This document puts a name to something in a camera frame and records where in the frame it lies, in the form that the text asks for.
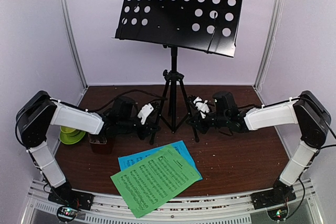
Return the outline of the black music stand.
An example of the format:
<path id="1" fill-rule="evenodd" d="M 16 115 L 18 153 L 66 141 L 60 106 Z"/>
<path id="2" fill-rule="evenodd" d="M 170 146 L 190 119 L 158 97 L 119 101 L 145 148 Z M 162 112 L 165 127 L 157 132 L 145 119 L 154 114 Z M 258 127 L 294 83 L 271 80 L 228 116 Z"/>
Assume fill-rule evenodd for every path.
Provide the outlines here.
<path id="1" fill-rule="evenodd" d="M 166 123 L 176 121 L 176 89 L 184 86 L 177 71 L 179 48 L 233 57 L 243 0 L 123 0 L 115 37 L 162 45 L 171 50 L 171 70 L 165 72 L 163 96 L 169 99 Z"/>

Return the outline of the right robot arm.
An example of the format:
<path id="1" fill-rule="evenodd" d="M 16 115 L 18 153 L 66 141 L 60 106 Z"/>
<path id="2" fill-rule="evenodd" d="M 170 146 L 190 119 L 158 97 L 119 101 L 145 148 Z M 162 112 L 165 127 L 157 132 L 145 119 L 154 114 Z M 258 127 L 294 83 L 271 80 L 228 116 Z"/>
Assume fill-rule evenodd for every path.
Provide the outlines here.
<path id="1" fill-rule="evenodd" d="M 197 96 L 188 101 L 196 114 L 186 122 L 205 134 L 209 129 L 227 128 L 230 133 L 249 133 L 274 127 L 279 135 L 293 133 L 299 138 L 295 152 L 269 192 L 272 203 L 279 204 L 289 196 L 291 186 L 308 169 L 317 153 L 323 149 L 332 133 L 331 114 L 311 91 L 269 105 L 239 107 L 232 93 L 221 91 L 213 95 L 214 108 Z"/>

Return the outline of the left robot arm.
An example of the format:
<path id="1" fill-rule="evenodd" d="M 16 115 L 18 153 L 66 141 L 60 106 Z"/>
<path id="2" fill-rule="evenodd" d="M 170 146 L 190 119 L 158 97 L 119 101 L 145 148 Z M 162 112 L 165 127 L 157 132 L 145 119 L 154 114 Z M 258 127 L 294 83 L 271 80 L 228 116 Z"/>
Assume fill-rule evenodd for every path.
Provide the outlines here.
<path id="1" fill-rule="evenodd" d="M 46 179 L 51 193 L 64 205 L 71 205 L 76 197 L 72 186 L 49 148 L 49 129 L 71 128 L 83 135 L 107 140 L 118 135 L 134 133 L 141 140 L 158 132 L 160 127 L 151 120 L 159 106 L 154 99 L 137 107 L 125 94 L 118 95 L 99 109 L 81 109 L 52 98 L 46 91 L 38 91 L 17 113 L 15 135 L 31 156 L 36 168 Z"/>

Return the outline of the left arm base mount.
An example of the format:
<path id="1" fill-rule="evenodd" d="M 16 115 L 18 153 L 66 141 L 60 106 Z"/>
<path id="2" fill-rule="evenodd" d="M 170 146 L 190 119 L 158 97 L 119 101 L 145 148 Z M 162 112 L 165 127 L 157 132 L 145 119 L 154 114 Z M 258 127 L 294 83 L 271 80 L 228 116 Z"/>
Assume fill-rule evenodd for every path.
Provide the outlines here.
<path id="1" fill-rule="evenodd" d="M 72 191 L 67 199 L 49 193 L 48 200 L 59 204 L 56 210 L 56 217 L 63 223 L 74 221 L 83 210 L 90 210 L 93 204 L 94 195 L 79 191 Z"/>

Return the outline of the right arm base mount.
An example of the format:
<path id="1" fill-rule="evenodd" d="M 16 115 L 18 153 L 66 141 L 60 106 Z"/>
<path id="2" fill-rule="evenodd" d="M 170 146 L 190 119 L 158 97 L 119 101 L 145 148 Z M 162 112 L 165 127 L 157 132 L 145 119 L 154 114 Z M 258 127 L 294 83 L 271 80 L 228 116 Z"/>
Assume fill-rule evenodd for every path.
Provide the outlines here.
<path id="1" fill-rule="evenodd" d="M 251 194 L 251 200 L 255 210 L 266 208 L 268 217 L 273 221 L 280 222 L 289 217 L 288 203 L 296 200 L 296 194 L 290 191 L 283 195 L 283 193 L 276 193 L 274 189 L 271 189 Z"/>

